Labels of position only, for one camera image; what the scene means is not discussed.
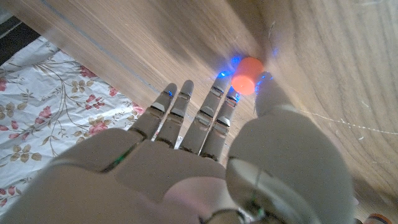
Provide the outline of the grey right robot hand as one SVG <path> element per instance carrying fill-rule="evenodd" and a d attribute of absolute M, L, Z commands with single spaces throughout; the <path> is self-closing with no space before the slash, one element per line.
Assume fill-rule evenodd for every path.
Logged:
<path fill-rule="evenodd" d="M 228 118 L 200 152 L 174 147 L 193 83 L 169 84 L 128 130 L 107 129 L 47 164 L 2 223 L 353 223 L 353 186 L 341 153 L 270 73 L 257 118 L 216 160 Z"/>

